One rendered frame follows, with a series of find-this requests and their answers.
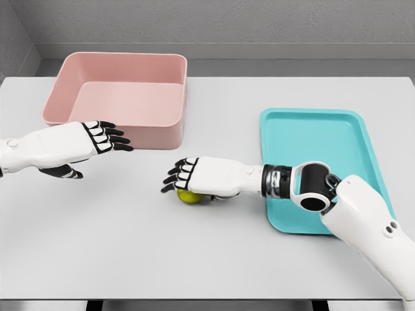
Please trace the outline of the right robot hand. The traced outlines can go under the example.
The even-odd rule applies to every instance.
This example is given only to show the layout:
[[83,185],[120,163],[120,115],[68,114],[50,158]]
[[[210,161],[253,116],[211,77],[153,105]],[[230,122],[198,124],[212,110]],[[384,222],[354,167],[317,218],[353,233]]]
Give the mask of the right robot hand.
[[241,192],[238,161],[217,157],[187,157],[177,161],[163,180],[162,193],[185,190],[216,198],[232,198]]

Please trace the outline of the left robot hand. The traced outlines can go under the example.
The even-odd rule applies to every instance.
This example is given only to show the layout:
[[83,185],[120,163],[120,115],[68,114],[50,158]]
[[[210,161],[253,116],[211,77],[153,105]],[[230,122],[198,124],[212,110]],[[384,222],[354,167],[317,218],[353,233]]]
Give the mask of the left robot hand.
[[131,152],[130,140],[106,121],[70,122],[30,133],[25,138],[29,165],[62,179],[82,179],[71,165],[111,151]]

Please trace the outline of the yellow-green tennis ball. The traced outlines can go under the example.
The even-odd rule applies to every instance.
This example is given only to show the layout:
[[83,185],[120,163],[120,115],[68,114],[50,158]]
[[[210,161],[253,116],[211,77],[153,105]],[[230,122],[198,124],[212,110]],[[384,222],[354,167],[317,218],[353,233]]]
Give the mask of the yellow-green tennis ball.
[[176,191],[178,198],[186,204],[198,204],[206,197],[205,194],[197,194],[188,190],[178,189]]

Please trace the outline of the pink basket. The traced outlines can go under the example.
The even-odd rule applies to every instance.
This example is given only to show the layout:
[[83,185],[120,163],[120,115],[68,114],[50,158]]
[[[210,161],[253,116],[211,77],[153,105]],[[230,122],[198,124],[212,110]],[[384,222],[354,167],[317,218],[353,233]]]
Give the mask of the pink basket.
[[180,54],[75,52],[42,111],[49,126],[108,121],[135,149],[172,150],[184,136],[187,59]]

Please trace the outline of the blue tray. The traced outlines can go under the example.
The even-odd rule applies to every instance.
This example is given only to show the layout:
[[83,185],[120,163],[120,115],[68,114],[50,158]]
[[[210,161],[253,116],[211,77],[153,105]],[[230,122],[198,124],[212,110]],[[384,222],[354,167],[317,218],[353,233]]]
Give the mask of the blue tray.
[[362,117],[339,109],[269,108],[259,118],[264,164],[295,167],[325,163],[344,179],[357,175],[371,185],[394,213]]

